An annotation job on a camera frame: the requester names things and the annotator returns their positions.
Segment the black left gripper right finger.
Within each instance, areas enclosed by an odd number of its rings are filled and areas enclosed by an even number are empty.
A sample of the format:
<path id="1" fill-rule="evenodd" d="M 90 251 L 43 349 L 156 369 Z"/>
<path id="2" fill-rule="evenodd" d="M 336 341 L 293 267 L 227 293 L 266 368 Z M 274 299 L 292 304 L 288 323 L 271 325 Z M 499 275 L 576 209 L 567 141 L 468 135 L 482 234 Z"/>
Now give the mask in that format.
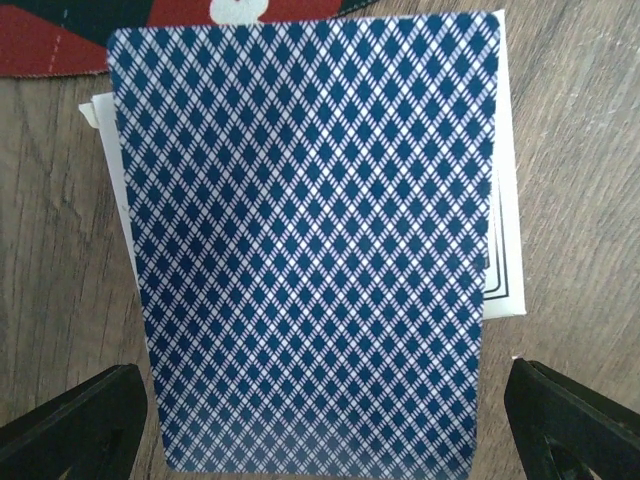
<path id="1" fill-rule="evenodd" d="M 639 414 L 537 361 L 516 359 L 504 405 L 529 479 L 637 479 Z"/>

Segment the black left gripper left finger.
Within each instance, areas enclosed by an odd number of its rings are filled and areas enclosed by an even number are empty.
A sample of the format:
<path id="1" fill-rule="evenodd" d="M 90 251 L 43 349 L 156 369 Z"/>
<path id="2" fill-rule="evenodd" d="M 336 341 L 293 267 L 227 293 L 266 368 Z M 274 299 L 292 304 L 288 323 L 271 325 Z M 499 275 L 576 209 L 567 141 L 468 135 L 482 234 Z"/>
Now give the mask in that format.
<path id="1" fill-rule="evenodd" d="M 127 479 L 148 400 L 139 367 L 114 365 L 1 428 L 3 479 Z"/>

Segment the blue patterned card deck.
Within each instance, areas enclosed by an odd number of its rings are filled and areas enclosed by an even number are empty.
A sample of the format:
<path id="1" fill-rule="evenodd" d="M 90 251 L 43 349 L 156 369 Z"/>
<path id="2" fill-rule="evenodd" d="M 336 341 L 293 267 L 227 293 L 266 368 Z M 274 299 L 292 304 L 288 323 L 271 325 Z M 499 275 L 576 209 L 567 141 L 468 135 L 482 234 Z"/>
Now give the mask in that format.
<path id="1" fill-rule="evenodd" d="M 469 476 L 500 36 L 487 11 L 112 34 L 172 469 Z"/>

